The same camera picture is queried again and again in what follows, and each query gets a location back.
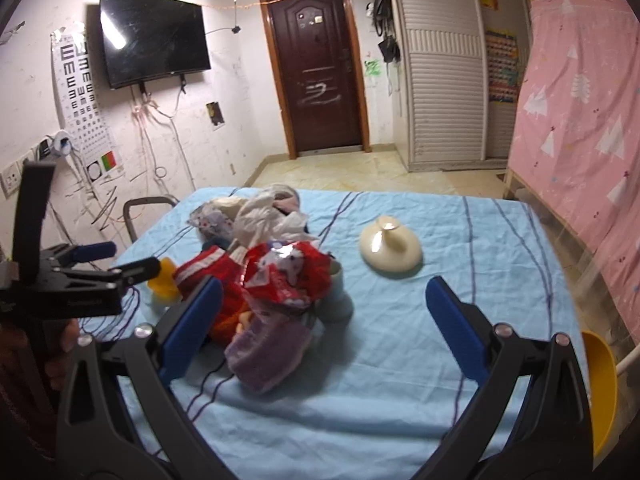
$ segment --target metal bolt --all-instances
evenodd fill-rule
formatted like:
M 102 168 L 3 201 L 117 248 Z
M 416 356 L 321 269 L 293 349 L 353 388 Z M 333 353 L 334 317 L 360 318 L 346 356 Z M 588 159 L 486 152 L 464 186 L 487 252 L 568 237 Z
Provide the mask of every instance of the metal bolt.
M 89 346 L 93 340 L 94 338 L 91 337 L 91 334 L 82 334 L 78 337 L 78 346 Z
M 149 323 L 143 323 L 133 329 L 134 335 L 139 339 L 149 337 L 154 332 L 154 328 Z
M 511 337 L 513 335 L 513 328 L 511 325 L 507 325 L 506 323 L 498 323 L 495 326 L 495 333 L 500 337 Z
M 556 343 L 558 343 L 560 346 L 569 346 L 570 342 L 571 339 L 569 339 L 569 336 L 567 334 L 559 333 L 558 335 L 556 335 Z

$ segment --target tile floor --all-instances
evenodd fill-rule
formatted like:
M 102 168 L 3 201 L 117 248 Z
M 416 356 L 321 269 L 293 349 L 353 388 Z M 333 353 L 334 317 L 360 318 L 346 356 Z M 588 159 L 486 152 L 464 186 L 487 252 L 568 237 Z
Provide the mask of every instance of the tile floor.
M 503 172 L 504 170 L 476 170 L 407 173 L 397 152 L 351 152 L 302 156 L 297 160 L 274 162 L 264 168 L 254 186 L 263 187 L 282 182 L 302 189 L 415 191 L 501 198 L 503 184 L 496 175 Z M 625 336 L 625 328 L 612 306 L 606 288 L 604 292 L 590 291 L 590 294 L 581 294 L 578 280 L 584 269 L 580 266 L 580 254 L 576 251 L 575 244 L 567 238 L 559 224 L 551 222 L 545 225 L 545 230 L 564 269 L 581 328 L 592 330 L 605 338 L 620 359 L 628 352 L 631 341 L 628 333 Z M 615 444 L 622 429 L 634 416 L 640 399 L 640 387 L 632 387 L 627 381 L 620 381 L 618 397 L 618 416 L 605 452 Z

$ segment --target black circle on chart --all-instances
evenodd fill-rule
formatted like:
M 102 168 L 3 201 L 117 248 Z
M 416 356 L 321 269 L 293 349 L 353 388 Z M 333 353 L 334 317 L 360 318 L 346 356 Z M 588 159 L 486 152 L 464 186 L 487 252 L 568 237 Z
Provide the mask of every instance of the black circle on chart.
M 91 179 L 91 182 L 95 182 L 102 175 L 102 169 L 100 168 L 100 164 L 98 161 L 94 161 L 86 167 L 86 172 Z

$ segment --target television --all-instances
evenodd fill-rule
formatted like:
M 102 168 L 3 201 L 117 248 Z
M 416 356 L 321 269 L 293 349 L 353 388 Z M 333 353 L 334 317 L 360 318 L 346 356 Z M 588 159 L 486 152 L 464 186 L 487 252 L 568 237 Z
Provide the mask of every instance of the television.
M 100 0 L 111 88 L 211 68 L 202 7 L 178 0 Z

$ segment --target purple towel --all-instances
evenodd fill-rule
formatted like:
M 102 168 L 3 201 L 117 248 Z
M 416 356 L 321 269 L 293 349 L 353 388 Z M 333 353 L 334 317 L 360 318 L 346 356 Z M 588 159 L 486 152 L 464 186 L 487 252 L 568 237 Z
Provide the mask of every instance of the purple towel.
M 311 342 L 299 317 L 265 310 L 254 316 L 249 328 L 226 347 L 229 369 L 239 381 L 258 394 L 271 390 L 302 361 Z

